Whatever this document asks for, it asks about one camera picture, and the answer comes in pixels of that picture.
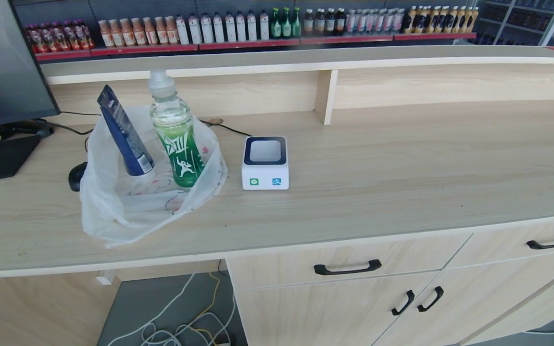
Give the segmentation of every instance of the bottle label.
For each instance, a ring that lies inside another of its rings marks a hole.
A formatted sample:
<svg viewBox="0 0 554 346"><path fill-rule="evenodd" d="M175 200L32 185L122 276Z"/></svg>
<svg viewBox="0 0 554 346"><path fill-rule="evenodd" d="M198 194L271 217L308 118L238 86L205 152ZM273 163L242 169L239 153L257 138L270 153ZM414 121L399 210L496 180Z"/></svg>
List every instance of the bottle label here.
<svg viewBox="0 0 554 346"><path fill-rule="evenodd" d="M102 34L101 38L104 39L104 44L107 47L114 46L114 39L113 39L113 36L111 34Z"/></svg>

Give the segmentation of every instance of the black mouse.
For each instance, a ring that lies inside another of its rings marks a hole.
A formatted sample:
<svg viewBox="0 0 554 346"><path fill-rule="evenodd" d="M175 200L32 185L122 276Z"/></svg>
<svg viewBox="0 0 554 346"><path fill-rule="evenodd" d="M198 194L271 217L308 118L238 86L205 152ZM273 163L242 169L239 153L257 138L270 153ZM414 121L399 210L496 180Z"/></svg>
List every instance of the black mouse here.
<svg viewBox="0 0 554 346"><path fill-rule="evenodd" d="M70 189L72 191L79 192L81 190L81 178L84 175L84 170L87 168L87 163L83 162L74 167L68 175L68 182L70 183Z"/></svg>

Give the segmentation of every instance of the white plastic bag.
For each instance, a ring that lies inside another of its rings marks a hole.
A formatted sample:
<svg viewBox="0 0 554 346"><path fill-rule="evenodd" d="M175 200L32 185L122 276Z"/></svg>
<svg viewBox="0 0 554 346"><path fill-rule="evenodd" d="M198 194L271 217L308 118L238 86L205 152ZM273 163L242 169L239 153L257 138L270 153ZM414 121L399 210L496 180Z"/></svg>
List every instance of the white plastic bag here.
<svg viewBox="0 0 554 346"><path fill-rule="evenodd" d="M88 139L88 164L81 180L80 197L84 232L106 239L106 247L137 241L197 209L219 193L228 175L217 137L194 118L194 140L205 167L189 192L180 190L153 128L149 107L125 110L155 167L142 177L128 175L106 121L103 118L98 121Z"/></svg>

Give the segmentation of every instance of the beverage shelf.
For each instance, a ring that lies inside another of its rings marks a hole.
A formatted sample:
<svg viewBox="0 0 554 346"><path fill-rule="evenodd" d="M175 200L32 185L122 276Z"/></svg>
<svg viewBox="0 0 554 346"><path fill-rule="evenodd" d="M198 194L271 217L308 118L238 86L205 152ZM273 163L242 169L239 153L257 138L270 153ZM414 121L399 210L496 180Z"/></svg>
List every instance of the beverage shelf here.
<svg viewBox="0 0 554 346"><path fill-rule="evenodd" d="M360 37L302 37L301 44L330 44L356 42L393 41L392 35L368 35Z"/></svg>
<svg viewBox="0 0 554 346"><path fill-rule="evenodd" d="M53 53L37 53L37 61L52 61L52 60L61 60L61 59L78 59L78 58L88 58L91 56L90 50L68 50L64 52L53 52Z"/></svg>
<svg viewBox="0 0 554 346"><path fill-rule="evenodd" d="M91 49L91 56L97 57L100 55L157 53L157 52L188 52L192 50L198 50L198 45L197 44L165 44L163 46L96 48L96 49Z"/></svg>
<svg viewBox="0 0 554 346"><path fill-rule="evenodd" d="M476 38L476 33L422 33L422 34L397 34L394 41L413 41L419 39L470 39Z"/></svg>
<svg viewBox="0 0 554 346"><path fill-rule="evenodd" d="M269 39L259 41L224 42L224 43L202 43L200 50L230 49L230 48L255 48L255 47L279 47L298 46L301 42L296 39Z"/></svg>

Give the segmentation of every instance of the cabinet door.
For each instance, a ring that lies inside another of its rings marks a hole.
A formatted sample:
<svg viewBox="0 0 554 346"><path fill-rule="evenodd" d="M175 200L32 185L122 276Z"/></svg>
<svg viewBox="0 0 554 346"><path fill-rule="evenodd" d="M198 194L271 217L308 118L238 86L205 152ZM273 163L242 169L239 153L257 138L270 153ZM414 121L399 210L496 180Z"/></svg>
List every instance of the cabinet door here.
<svg viewBox="0 0 554 346"><path fill-rule="evenodd" d="M249 346L367 346L437 272L237 291Z"/></svg>
<svg viewBox="0 0 554 346"><path fill-rule="evenodd" d="M444 270L376 346L455 344L552 280L554 254ZM418 311L418 305L428 308L437 298L436 287L442 287L442 297L427 311Z"/></svg>
<svg viewBox="0 0 554 346"><path fill-rule="evenodd" d="M554 283L540 294L520 304L511 313L474 337L466 339L463 345L497 339L507 335L540 328L554 320Z"/></svg>

